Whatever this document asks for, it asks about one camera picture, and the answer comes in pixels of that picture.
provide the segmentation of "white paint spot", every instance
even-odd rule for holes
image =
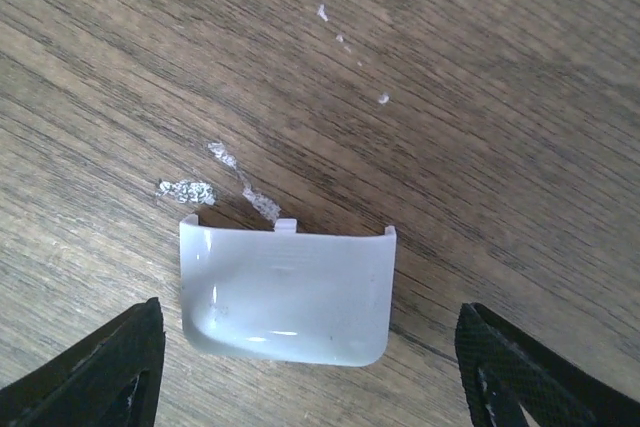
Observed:
[[[235,171],[238,180],[242,182],[242,195],[244,198],[251,202],[253,208],[256,209],[260,215],[275,224],[280,216],[280,206],[266,195],[253,190],[249,177],[238,167],[238,161],[233,155],[227,152],[224,144],[221,142],[211,142],[208,147],[213,155],[216,156],[216,159]]]
[[[180,204],[194,203],[213,205],[216,202],[213,187],[206,182],[191,182],[181,180],[180,182],[161,181],[156,190],[157,197],[172,197]]]
[[[327,17],[327,14],[324,11],[324,4],[320,4],[320,7],[318,7],[317,14],[320,16],[322,20],[324,20],[325,22],[329,22],[329,17]]]

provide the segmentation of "wooden table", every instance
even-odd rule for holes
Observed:
[[[640,0],[0,0],[0,39],[0,385],[159,296],[159,426],[470,425],[453,328],[480,301],[637,397]],[[187,343],[197,206],[157,179],[269,227],[212,140],[303,231],[396,226],[381,361]]]

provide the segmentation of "white cap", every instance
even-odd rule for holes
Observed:
[[[217,355],[364,366],[387,346],[396,232],[301,234],[180,223],[182,328]]]

